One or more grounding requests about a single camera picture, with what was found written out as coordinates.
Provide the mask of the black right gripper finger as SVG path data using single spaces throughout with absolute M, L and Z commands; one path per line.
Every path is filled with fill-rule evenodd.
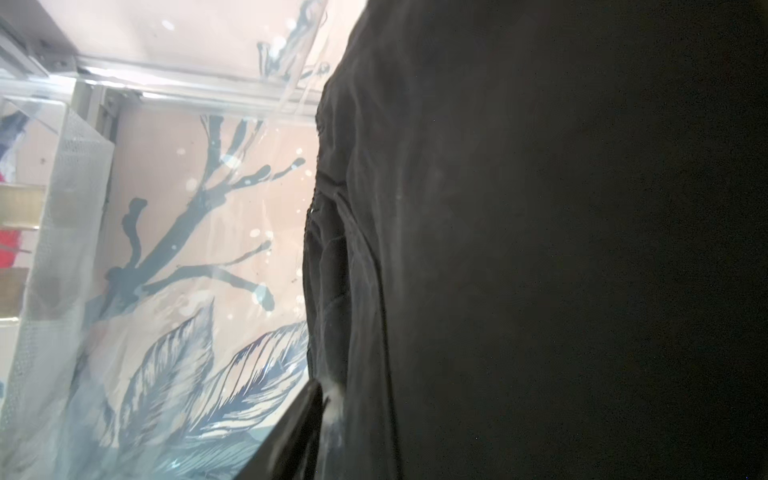
M 323 412 L 322 387 L 309 380 L 235 480 L 312 480 Z

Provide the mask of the black trousers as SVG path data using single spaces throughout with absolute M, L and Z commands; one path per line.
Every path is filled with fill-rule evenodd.
M 305 227 L 320 479 L 767 475 L 767 5 L 370 1 Z

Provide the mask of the clear plastic vacuum bag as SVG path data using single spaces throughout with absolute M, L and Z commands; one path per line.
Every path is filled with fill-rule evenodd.
M 360 1 L 5 1 L 11 97 L 114 146 L 62 416 L 5 479 L 232 479 L 306 382 L 321 91 Z

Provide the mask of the clear acrylic spice shelf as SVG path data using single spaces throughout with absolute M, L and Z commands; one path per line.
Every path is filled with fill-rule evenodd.
M 1 128 L 1 437 L 52 430 L 65 408 L 114 151 L 61 102 L 11 97 Z

